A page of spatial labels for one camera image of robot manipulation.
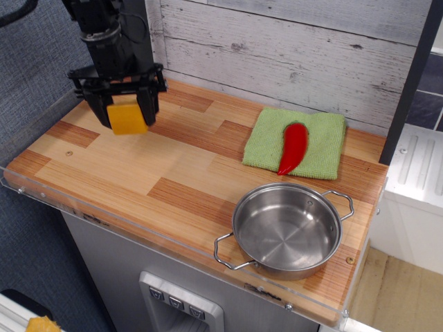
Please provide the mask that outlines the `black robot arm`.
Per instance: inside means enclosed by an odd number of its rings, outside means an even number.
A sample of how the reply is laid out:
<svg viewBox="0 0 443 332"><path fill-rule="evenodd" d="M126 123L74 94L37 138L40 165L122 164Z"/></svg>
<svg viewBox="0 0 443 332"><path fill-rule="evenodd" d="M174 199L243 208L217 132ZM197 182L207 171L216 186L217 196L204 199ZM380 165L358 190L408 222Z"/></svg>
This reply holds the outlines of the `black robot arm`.
<svg viewBox="0 0 443 332"><path fill-rule="evenodd" d="M65 1L80 27L92 65L68 77L101 125L116 135L145 133L156 122L167 91L154 61L144 1Z"/></svg>

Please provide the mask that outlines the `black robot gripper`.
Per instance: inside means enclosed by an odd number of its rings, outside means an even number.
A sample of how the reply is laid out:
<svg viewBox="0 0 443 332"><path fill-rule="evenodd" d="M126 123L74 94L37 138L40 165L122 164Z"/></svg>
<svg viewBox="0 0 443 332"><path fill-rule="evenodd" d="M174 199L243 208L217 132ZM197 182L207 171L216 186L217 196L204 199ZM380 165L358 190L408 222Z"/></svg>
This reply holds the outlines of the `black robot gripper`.
<svg viewBox="0 0 443 332"><path fill-rule="evenodd" d="M149 37L133 40L120 28L108 28L99 33L80 33L93 60L92 65L69 71L78 94L85 95L91 110L101 125L111 128L107 107L114 103L111 96L136 93L136 99L147 126L156 122L159 111L158 93L168 89L163 77L163 65L141 51L150 47Z"/></svg>

